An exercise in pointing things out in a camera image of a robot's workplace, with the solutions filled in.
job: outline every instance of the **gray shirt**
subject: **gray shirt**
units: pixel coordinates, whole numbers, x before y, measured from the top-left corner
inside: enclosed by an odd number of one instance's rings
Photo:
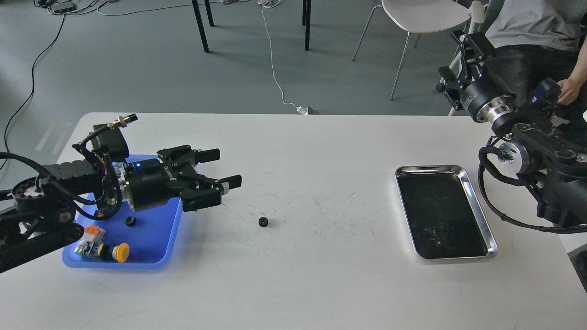
[[[576,51],[585,12],[587,0],[505,0],[485,36],[496,48],[538,45]]]

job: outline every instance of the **person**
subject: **person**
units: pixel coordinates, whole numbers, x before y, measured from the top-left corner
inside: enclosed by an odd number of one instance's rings
[[[584,0],[490,0],[485,36],[496,48],[487,68],[527,105],[545,78],[558,82],[565,138],[587,147],[587,46],[579,47]]]

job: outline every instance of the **hand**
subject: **hand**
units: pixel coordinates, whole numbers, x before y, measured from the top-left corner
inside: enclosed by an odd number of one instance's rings
[[[561,88],[561,95],[558,97],[558,104],[570,105],[579,96],[582,84],[576,79],[569,78],[558,82],[558,86]]]

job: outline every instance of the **yellow button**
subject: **yellow button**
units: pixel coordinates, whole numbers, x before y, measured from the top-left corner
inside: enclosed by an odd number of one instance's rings
[[[125,262],[129,258],[130,247],[126,243],[122,243],[118,245],[116,248],[116,252],[114,256],[116,257],[116,261],[118,262]]]

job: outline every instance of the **dark pants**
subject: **dark pants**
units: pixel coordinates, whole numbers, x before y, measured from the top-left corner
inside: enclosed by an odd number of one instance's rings
[[[552,78],[558,82],[569,78],[577,62],[578,52],[534,45],[503,46],[487,61],[489,71],[497,74],[516,94],[515,105],[527,105],[534,88],[540,81]],[[571,123],[561,129],[565,138],[587,146],[587,123],[583,112],[587,110],[587,86],[583,85],[577,99],[561,106],[562,117]]]

